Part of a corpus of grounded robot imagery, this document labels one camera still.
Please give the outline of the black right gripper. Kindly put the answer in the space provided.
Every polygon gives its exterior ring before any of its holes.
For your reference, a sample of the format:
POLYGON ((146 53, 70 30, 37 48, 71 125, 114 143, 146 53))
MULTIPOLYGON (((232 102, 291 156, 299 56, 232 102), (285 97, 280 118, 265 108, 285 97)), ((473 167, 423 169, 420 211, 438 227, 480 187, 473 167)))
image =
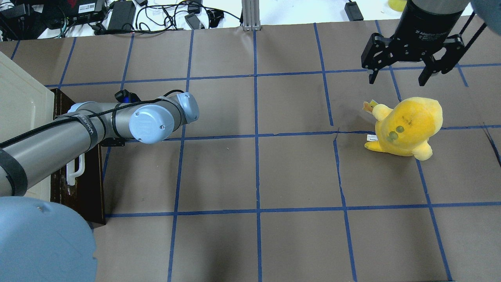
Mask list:
POLYGON ((461 34, 451 34, 467 0, 408 0, 394 34, 373 33, 361 55, 361 66, 374 84, 379 70, 395 62, 423 62, 418 78, 424 86, 432 75, 446 74, 464 56, 461 34))

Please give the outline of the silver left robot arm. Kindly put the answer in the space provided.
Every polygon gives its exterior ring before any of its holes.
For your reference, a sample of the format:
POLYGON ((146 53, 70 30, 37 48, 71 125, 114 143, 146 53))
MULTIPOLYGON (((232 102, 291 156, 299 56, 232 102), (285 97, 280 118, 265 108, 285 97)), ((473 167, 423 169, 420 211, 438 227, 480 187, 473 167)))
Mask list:
POLYGON ((93 282, 98 260, 87 221, 26 192, 106 139, 153 144, 199 119, 195 97, 173 90, 134 103, 77 103, 54 121, 1 143, 2 282, 93 282))

